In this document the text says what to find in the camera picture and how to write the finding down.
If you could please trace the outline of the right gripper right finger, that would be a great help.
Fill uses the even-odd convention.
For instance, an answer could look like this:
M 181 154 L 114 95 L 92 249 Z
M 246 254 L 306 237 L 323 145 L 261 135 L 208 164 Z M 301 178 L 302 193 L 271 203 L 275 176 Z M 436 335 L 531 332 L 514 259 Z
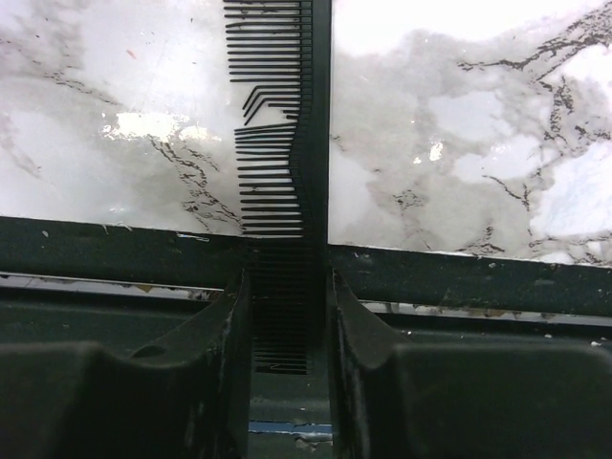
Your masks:
M 611 355 L 590 344 L 418 342 L 327 275 L 338 458 L 607 458 Z

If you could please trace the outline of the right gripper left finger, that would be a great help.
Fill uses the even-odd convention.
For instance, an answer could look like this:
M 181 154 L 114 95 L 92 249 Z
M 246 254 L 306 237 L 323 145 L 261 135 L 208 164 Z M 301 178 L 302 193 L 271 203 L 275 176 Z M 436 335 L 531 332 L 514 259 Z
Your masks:
M 251 283 L 121 357 L 93 341 L 1 349 L 5 458 L 244 458 Z

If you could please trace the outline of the straight black barber comb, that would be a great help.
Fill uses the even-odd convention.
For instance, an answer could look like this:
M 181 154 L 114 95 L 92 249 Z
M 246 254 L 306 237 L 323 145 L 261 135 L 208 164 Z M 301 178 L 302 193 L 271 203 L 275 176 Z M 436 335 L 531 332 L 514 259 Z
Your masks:
M 228 1 L 229 79 L 247 240 L 254 369 L 304 376 L 321 335 L 327 245 L 332 5 Z

